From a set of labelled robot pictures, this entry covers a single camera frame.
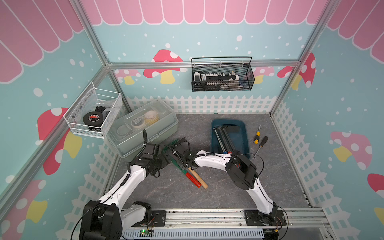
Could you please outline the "hoe with blue grip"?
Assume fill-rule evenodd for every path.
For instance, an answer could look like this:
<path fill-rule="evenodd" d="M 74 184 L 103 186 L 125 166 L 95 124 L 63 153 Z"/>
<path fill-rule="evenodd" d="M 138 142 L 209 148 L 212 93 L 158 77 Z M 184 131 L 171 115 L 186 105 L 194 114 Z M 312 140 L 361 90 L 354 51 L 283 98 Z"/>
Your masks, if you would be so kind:
<path fill-rule="evenodd" d="M 216 134 L 216 136 L 217 136 L 217 139 L 218 139 L 219 145 L 220 145 L 220 147 L 221 147 L 221 149 L 222 149 L 222 152 L 223 152 L 224 154 L 226 154 L 227 151 L 226 151 L 225 146 L 223 145 L 223 143 L 222 143 L 222 141 L 221 141 L 221 138 L 220 138 L 220 135 L 219 135 L 219 132 L 218 132 L 217 128 L 213 128 L 213 129 L 214 129 L 214 132 L 215 132 L 215 134 Z"/>

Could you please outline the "green handle hoe red grip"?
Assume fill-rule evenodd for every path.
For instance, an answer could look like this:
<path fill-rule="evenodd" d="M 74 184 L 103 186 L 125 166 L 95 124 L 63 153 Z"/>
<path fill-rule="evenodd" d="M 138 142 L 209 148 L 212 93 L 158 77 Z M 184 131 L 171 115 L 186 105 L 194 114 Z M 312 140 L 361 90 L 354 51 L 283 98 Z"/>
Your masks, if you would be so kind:
<path fill-rule="evenodd" d="M 195 186 L 200 188 L 202 184 L 193 175 L 191 175 L 191 173 L 183 165 L 182 160 L 180 160 L 181 155 L 177 153 L 174 154 L 177 145 L 185 141 L 185 138 L 183 138 L 180 140 L 175 140 L 169 145 L 165 145 L 163 149 L 163 154 L 165 155 L 166 159 L 170 160 L 177 167 L 177 169 L 180 170 Z"/>

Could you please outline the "wooden handle hoe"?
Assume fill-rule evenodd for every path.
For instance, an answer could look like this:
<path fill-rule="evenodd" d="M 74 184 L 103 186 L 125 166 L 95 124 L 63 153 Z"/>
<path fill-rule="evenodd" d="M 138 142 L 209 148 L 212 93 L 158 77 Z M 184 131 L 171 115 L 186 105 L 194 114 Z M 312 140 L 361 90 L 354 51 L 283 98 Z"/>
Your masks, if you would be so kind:
<path fill-rule="evenodd" d="M 201 187 L 203 187 L 204 189 L 208 188 L 207 183 L 200 177 L 200 175 L 196 171 L 194 171 L 191 168 L 186 168 L 186 169 L 191 173 L 191 175 L 193 175 L 202 184 Z"/>

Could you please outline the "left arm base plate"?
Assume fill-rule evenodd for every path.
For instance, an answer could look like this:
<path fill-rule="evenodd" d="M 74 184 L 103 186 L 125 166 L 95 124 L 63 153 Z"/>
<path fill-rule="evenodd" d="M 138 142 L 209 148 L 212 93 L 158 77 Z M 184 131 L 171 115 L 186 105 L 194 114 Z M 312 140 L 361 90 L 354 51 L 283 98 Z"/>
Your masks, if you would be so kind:
<path fill-rule="evenodd" d="M 133 227 L 164 227 L 166 221 L 166 211 L 146 211 L 144 218 L 136 222 Z"/>

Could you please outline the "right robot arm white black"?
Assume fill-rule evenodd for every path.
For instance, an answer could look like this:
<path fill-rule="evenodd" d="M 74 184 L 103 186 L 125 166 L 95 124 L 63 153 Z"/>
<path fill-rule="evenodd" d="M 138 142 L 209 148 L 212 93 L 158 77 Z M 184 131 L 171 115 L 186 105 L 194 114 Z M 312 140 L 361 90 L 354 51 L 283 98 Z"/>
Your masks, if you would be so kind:
<path fill-rule="evenodd" d="M 225 171 L 233 183 L 247 191 L 257 206 L 257 220 L 265 225 L 274 225 L 278 206 L 264 190 L 257 173 L 257 167 L 238 151 L 227 154 L 211 153 L 191 149 L 190 143 L 182 138 L 169 146 L 166 153 L 186 168 L 208 167 Z"/>

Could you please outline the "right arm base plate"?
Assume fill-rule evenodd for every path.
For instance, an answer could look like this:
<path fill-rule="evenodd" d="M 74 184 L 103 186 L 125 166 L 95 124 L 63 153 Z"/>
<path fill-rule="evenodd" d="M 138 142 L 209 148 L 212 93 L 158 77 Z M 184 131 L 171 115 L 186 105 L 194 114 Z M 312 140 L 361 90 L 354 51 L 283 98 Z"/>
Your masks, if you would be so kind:
<path fill-rule="evenodd" d="M 247 226 L 282 227 L 287 225 L 287 218 L 283 210 L 273 210 L 270 214 L 261 213 L 258 210 L 245 210 Z"/>

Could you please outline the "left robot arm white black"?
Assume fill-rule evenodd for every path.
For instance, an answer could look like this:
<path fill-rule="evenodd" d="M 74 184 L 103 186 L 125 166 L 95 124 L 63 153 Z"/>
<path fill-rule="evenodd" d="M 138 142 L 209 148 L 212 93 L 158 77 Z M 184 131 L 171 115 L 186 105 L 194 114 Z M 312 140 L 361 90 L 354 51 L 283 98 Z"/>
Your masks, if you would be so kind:
<path fill-rule="evenodd" d="M 124 176 L 99 200 L 89 201 L 78 223 L 80 240 L 119 240 L 124 231 L 135 224 L 152 225 L 155 217 L 151 205 L 136 201 L 124 209 L 135 188 L 148 176 L 160 176 L 160 170 L 170 162 L 160 151 L 160 145 L 146 143 L 128 164 Z"/>

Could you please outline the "teal plastic storage box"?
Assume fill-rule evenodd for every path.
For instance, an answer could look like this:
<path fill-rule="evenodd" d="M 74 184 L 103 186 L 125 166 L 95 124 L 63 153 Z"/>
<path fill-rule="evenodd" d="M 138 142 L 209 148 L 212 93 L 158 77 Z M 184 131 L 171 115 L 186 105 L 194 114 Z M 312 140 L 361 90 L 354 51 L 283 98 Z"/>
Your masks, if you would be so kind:
<path fill-rule="evenodd" d="M 228 136 L 231 138 L 233 146 L 245 157 L 250 158 L 250 147 L 248 142 L 248 134 L 246 124 L 241 120 L 234 119 L 214 119 L 212 121 L 211 132 L 211 152 L 222 153 L 222 148 L 215 133 L 214 128 L 221 126 L 235 126 L 227 130 Z"/>

